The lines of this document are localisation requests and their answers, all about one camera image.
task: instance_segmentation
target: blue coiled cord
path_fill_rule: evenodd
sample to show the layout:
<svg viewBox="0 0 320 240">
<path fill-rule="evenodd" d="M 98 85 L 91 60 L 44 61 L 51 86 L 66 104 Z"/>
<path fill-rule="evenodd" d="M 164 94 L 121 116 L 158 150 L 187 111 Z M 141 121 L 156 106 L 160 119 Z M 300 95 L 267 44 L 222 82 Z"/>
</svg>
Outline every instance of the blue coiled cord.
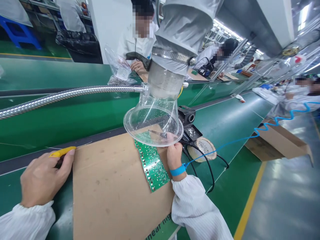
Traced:
<svg viewBox="0 0 320 240">
<path fill-rule="evenodd" d="M 307 103 L 320 104 L 320 102 L 307 102 Z M 235 140 L 235 141 L 232 141 L 232 142 L 228 142 L 228 143 L 220 146 L 219 148 L 217 148 L 217 149 L 216 149 L 215 151 L 213 151 L 213 152 L 209 152 L 209 153 L 207 153 L 207 154 L 201 155 L 200 157 L 198 157 L 198 158 L 196 158 L 196 159 L 193 159 L 191 162 L 185 163 L 185 164 L 184 164 L 185 168 L 187 168 L 187 166 L 188 166 L 190 163 L 192 163 L 193 161 L 195 161 L 195 160 L 197 160 L 197 159 L 199 159 L 199 158 L 201 158 L 201 157 L 203 157 L 203 156 L 205 156 L 205 155 L 209 155 L 209 154 L 211 154 L 211 153 L 214 153 L 214 152 L 216 152 L 216 151 L 219 151 L 221 148 L 224 148 L 225 146 L 227 146 L 227 145 L 229 145 L 229 144 L 236 143 L 236 142 L 239 142 L 239 141 L 242 141 L 242 140 L 247 140 L 247 139 L 249 139 L 249 138 L 259 137 L 259 136 L 260 136 L 260 133 L 258 132 L 258 130 L 268 131 L 268 130 L 269 130 L 268 125 L 270 125 L 270 126 L 279 126 L 279 122 L 278 122 L 279 120 L 292 120 L 292 119 L 294 118 L 294 115 L 293 115 L 294 112 L 303 112 L 303 113 L 305 113 L 305 112 L 310 112 L 310 107 L 307 105 L 307 103 L 304 103 L 304 106 L 306 107 L 306 110 L 305 110 L 305 111 L 291 110 L 291 111 L 290 111 L 290 116 L 291 116 L 291 118 L 275 117 L 275 118 L 274 118 L 274 121 L 275 121 L 276 124 L 264 123 L 263 125 L 264 125 L 265 129 L 254 128 L 254 131 L 257 133 L 256 136 L 241 138 L 241 139 L 238 139 L 238 140 Z"/>
</svg>

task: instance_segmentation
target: wrist strap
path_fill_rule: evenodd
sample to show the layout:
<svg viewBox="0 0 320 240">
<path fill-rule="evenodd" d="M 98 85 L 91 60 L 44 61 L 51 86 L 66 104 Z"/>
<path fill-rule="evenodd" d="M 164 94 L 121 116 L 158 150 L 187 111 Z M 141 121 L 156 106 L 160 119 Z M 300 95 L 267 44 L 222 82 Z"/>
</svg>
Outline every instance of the wrist strap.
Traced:
<svg viewBox="0 0 320 240">
<path fill-rule="evenodd" d="M 172 176 L 178 176 L 180 175 L 181 173 L 185 172 L 186 171 L 186 168 L 187 168 L 188 164 L 186 163 L 183 163 L 181 167 L 175 169 L 175 170 L 170 170 L 171 172 L 171 175 Z"/>
</svg>

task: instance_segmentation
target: hose clamp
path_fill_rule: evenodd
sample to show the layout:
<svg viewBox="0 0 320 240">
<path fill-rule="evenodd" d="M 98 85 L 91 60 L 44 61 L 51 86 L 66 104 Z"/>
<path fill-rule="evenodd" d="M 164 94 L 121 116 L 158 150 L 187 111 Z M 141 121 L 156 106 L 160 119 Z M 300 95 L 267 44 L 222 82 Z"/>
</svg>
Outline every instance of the hose clamp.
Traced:
<svg viewBox="0 0 320 240">
<path fill-rule="evenodd" d="M 196 59 L 194 57 L 189 57 L 187 55 L 184 55 L 182 53 L 178 53 L 171 50 L 165 50 L 159 47 L 153 47 L 152 48 L 152 54 L 155 56 L 171 59 L 173 61 L 183 63 L 189 66 L 192 66 L 196 63 Z"/>
</svg>

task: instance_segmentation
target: human hand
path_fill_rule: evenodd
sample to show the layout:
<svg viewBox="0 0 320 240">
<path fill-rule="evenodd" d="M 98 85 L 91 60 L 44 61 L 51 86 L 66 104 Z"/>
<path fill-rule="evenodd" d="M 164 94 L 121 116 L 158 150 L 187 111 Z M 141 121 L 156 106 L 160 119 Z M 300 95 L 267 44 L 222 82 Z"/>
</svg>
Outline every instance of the human hand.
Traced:
<svg viewBox="0 0 320 240">
<path fill-rule="evenodd" d="M 146 69 L 143 66 L 143 63 L 141 61 L 135 61 L 130 66 L 132 71 L 146 71 Z"/>
<path fill-rule="evenodd" d="M 167 150 L 167 159 L 168 166 L 170 170 L 175 170 L 182 166 L 181 163 L 181 154 L 182 154 L 182 144 L 177 142 L 174 145 L 168 147 Z M 187 176 L 186 171 L 181 173 L 178 176 L 172 176 L 172 180 L 175 182 L 181 181 Z"/>
<path fill-rule="evenodd" d="M 60 157 L 45 153 L 32 160 L 20 177 L 22 188 L 21 205 L 30 208 L 50 202 L 67 180 L 72 168 L 75 150 L 70 150 L 60 169 L 54 168 Z"/>
<path fill-rule="evenodd" d="M 294 97 L 294 93 L 286 93 L 286 99 L 291 100 Z"/>
<path fill-rule="evenodd" d="M 182 144 L 177 142 L 168 147 L 167 158 L 170 170 L 175 170 L 182 166 L 181 163 Z"/>
</svg>

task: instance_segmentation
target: trash bin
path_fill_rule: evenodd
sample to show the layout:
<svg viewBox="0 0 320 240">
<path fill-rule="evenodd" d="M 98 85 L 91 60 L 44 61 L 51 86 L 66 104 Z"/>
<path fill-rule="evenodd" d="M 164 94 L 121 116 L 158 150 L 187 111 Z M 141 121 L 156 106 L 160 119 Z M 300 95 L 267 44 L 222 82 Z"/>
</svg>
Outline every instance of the trash bin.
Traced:
<svg viewBox="0 0 320 240">
<path fill-rule="evenodd" d="M 57 33 L 56 43 L 68 50 L 74 62 L 103 63 L 99 41 L 94 34 L 61 30 Z"/>
</svg>

